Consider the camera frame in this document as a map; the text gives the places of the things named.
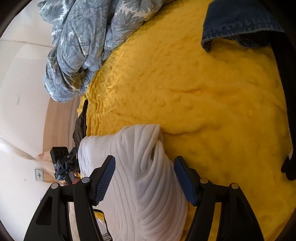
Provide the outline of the yellow dotted fleece blanket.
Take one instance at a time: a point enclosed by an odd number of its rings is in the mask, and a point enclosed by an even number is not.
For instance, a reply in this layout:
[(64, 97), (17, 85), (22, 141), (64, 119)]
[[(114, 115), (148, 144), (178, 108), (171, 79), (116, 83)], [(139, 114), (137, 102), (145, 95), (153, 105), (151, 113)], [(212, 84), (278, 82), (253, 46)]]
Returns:
[(206, 52), (208, 5), (168, 4), (111, 53), (85, 94), (87, 134), (159, 124), (167, 156), (237, 183), (275, 240), (295, 209), (295, 183), (281, 172), (292, 145), (278, 67), (270, 47), (217, 39)]

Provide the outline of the cream patterned curtain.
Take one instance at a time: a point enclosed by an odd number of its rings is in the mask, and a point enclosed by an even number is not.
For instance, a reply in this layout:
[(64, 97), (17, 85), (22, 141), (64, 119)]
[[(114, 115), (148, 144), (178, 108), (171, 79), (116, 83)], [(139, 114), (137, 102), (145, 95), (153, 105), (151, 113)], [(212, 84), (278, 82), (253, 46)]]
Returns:
[(15, 155), (25, 160), (39, 161), (44, 157), (44, 153), (41, 153), (36, 157), (33, 157), (29, 153), (19, 149), (18, 147), (14, 146), (13, 144), (9, 143), (7, 140), (3, 138), (0, 139), (0, 149), (1, 151), (7, 154)]

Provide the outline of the dark blue denim garment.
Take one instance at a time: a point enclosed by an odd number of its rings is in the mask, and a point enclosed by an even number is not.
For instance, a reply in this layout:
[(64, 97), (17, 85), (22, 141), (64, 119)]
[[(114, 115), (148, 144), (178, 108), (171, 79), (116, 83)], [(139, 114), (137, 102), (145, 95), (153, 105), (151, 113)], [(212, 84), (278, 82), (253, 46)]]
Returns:
[(210, 52), (213, 40), (222, 38), (257, 49), (284, 36), (283, 28), (259, 1), (213, 1), (204, 20), (201, 46)]

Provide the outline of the blue floral duvet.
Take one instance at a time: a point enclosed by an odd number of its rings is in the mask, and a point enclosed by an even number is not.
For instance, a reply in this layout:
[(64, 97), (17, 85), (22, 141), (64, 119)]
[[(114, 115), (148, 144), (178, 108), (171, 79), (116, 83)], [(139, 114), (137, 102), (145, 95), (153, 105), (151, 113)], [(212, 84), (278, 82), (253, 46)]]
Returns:
[(111, 52), (168, 1), (42, 1), (41, 18), (52, 25), (44, 87), (56, 102), (83, 95)]

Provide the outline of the wooden headboard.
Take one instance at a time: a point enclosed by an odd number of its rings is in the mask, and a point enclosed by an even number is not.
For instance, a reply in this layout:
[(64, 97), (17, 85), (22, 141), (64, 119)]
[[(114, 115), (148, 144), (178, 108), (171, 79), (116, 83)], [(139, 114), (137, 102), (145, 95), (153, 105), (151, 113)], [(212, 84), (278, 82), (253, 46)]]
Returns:
[(47, 158), (50, 158), (50, 150), (53, 147), (67, 147), (68, 150), (72, 150), (75, 146), (73, 133), (79, 104), (79, 97), (65, 103), (50, 99), (43, 137), (43, 152)]

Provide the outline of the white wall socket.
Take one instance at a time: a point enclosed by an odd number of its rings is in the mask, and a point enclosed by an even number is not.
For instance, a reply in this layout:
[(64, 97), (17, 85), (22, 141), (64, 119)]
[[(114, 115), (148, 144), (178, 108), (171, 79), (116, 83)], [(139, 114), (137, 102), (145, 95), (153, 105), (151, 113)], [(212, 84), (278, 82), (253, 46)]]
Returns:
[(35, 174), (35, 180), (36, 181), (41, 181), (44, 182), (44, 170), (42, 169), (34, 169), (34, 174)]

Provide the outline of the white ribbed knit garment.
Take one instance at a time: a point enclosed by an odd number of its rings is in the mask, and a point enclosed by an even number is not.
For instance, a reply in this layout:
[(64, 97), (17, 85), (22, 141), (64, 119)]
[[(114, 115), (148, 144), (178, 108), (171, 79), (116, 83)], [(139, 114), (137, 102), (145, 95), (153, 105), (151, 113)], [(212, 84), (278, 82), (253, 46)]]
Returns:
[(85, 137), (80, 172), (89, 176), (107, 156), (115, 172), (98, 208), (114, 240), (180, 240), (188, 204), (163, 147), (159, 125), (127, 126), (114, 135)]

